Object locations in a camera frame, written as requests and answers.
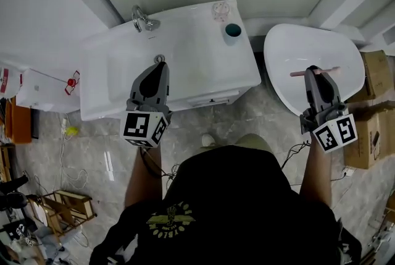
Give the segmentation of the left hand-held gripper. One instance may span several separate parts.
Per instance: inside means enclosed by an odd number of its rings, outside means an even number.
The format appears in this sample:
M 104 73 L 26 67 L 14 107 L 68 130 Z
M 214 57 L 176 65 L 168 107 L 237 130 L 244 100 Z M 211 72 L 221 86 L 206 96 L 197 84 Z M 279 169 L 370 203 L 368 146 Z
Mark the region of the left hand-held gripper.
M 135 79 L 121 117 L 120 136 L 124 140 L 133 146 L 158 147 L 172 116 L 167 106 L 168 86 L 165 62 L 148 67 Z

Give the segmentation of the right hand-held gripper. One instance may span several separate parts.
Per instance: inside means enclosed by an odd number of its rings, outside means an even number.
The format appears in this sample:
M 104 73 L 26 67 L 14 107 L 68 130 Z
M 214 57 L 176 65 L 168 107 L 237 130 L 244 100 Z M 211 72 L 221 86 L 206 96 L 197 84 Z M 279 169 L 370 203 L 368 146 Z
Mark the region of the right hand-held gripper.
M 310 108 L 299 117 L 302 134 L 311 133 L 324 153 L 356 141 L 354 117 L 344 103 L 339 103 L 338 86 L 330 74 L 311 65 L 305 71 L 304 81 Z M 320 112 L 314 114 L 312 109 Z

